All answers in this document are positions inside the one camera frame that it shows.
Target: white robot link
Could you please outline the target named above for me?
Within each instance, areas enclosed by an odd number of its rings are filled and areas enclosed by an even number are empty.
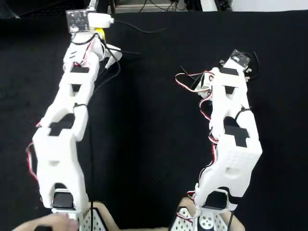
[[[100,61],[109,59],[106,70],[122,57],[120,48],[105,42],[103,28],[109,27],[114,19],[96,13],[96,5],[97,1],[92,0],[87,9],[66,11],[72,38],[63,59],[64,74],[58,93],[37,124],[32,139],[38,162],[36,178],[44,206],[53,213],[66,213],[77,219],[80,231],[86,230],[83,213],[89,200],[76,142],[84,136],[87,105],[96,90],[94,82],[100,75]],[[57,183],[65,188],[55,189]],[[102,221],[95,226],[99,229]]]
[[[193,191],[196,214],[181,208],[171,231],[226,231],[220,217],[226,210],[234,211],[248,188],[251,173],[262,154],[254,114],[247,99],[248,77],[244,72],[251,55],[234,50],[224,66],[197,74],[179,73],[175,81],[185,89],[198,93],[200,111],[209,120],[208,138],[212,143],[212,162],[204,167]],[[194,78],[196,86],[187,86],[180,78]],[[212,102],[212,113],[204,103]]]

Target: black cable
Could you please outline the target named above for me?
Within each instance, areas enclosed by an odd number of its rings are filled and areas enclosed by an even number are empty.
[[[234,211],[231,211],[231,216],[230,216],[230,220],[229,220],[229,223],[228,223],[227,231],[230,231],[230,227],[231,227],[231,222],[232,222],[233,214],[234,214]]]
[[[92,35],[92,37],[89,38],[89,39],[88,39],[87,41],[85,41],[85,42],[73,42],[73,39],[71,39],[71,43],[73,43],[73,44],[75,44],[75,45],[85,45],[85,44],[91,42],[91,41],[95,38],[96,35],[99,35],[99,34],[98,34],[98,33],[94,33],[94,34]]]
[[[90,200],[90,212],[91,212],[91,231],[93,231],[93,197],[94,197],[94,154],[93,154],[93,140],[92,140],[92,128],[88,116],[89,123],[89,140],[90,140],[90,161],[91,161],[91,200]]]
[[[246,112],[246,111],[251,111],[251,110],[250,110],[250,108],[244,108],[244,107],[242,106],[242,108],[240,109],[240,111],[236,114],[234,120],[236,121],[236,120],[237,120],[237,117],[239,117],[240,113]]]
[[[158,6],[158,5],[156,5],[152,0],[149,0],[155,7],[157,7],[157,8],[159,8],[159,9],[161,9],[161,10],[163,10],[163,11],[168,11],[169,10],[169,8],[170,8],[170,6],[172,5],[172,3],[168,6],[168,8],[167,9],[164,9],[164,8],[162,8],[162,7],[160,7],[160,6]]]
[[[98,35],[97,33],[93,34],[93,36],[87,40],[86,42],[82,42],[82,43],[74,43],[76,45],[84,45],[90,41],[92,41],[92,39],[94,39],[94,37]],[[104,80],[101,84],[99,84],[96,89],[94,90],[91,98],[89,99],[89,102],[88,102],[88,106],[85,105],[85,104],[75,104],[74,105],[74,108],[75,107],[78,107],[78,106],[86,106],[87,108],[89,108],[93,98],[94,98],[94,95],[95,93],[97,93],[97,91],[104,85],[106,84],[107,82],[109,82],[110,80],[112,80],[114,77],[118,76],[118,74],[121,72],[121,66],[120,66],[120,63],[119,63],[119,60],[117,60],[117,58],[114,56],[114,54],[111,52],[111,49],[107,47],[107,44],[106,42],[101,39],[99,37],[101,43],[106,47],[106,49],[109,51],[109,53],[111,54],[111,56],[115,59],[116,63],[117,63],[117,66],[118,66],[118,70],[116,72],[116,74],[114,74],[113,76],[111,76],[110,78],[107,78],[106,80]],[[93,195],[94,195],[94,153],[93,153],[93,140],[92,140],[92,128],[91,128],[91,123],[90,123],[90,116],[88,116],[88,123],[89,123],[89,140],[90,140],[90,162],[91,162],[91,181],[90,181],[90,184],[91,184],[91,194],[92,194],[92,199],[90,200],[90,213],[91,213],[91,231],[93,231]]]
[[[167,10],[166,11],[168,11],[169,10],[169,8],[170,8],[170,6],[172,6],[172,4],[173,4],[173,2],[168,6],[168,8],[167,8]]]
[[[146,30],[139,29],[138,27],[134,26],[133,24],[130,24],[130,23],[127,23],[127,22],[124,22],[124,21],[121,21],[121,20],[117,20],[116,19],[115,22],[116,23],[122,23],[124,25],[130,26],[130,27],[132,27],[132,28],[134,28],[134,29],[136,29],[136,30],[138,30],[138,31],[140,31],[142,33],[145,33],[145,34],[154,34],[154,33],[159,33],[159,32],[167,30],[166,28],[162,28],[162,29],[154,30],[154,31],[146,31]]]
[[[195,85],[195,83],[204,75],[204,73],[200,74],[193,82],[193,84],[191,85],[191,89],[193,89],[193,86]]]
[[[143,8],[145,7],[145,4],[146,4],[147,1],[148,1],[148,0],[145,0],[145,1],[144,1],[143,6],[142,6],[142,8],[138,11],[138,13],[140,13],[140,12],[143,10]]]
[[[182,67],[182,66],[180,65],[180,68],[181,68],[181,70],[182,70],[188,77],[190,77],[192,80],[196,80],[194,77],[192,77],[192,76],[190,76],[190,75],[188,74],[188,72],[184,69],[184,67]]]
[[[125,54],[135,54],[135,55],[141,55],[141,53],[139,53],[139,52],[124,51],[124,50],[119,50],[119,49],[115,49],[115,48],[109,48],[109,50],[111,50],[111,51],[119,51],[119,52],[121,52],[121,53],[125,53]]]
[[[95,90],[94,90],[94,92],[93,92],[93,94],[92,94],[92,97],[91,97],[90,100],[89,100],[88,105],[89,105],[90,102],[92,101],[93,96],[95,95],[95,93],[97,93],[97,91],[98,91],[104,84],[106,84],[107,82],[109,82],[110,80],[112,80],[114,77],[118,76],[118,75],[120,74],[120,72],[121,72],[121,66],[120,66],[119,60],[117,60],[117,58],[116,58],[116,57],[114,56],[114,54],[111,52],[110,48],[107,47],[106,42],[105,42],[103,39],[100,39],[100,40],[101,40],[102,44],[106,47],[106,49],[109,51],[109,53],[111,54],[111,56],[115,59],[115,62],[116,62],[116,64],[117,64],[118,69],[117,69],[117,72],[116,72],[113,76],[111,76],[111,77],[105,79],[101,84],[99,84],[99,85],[95,88]]]

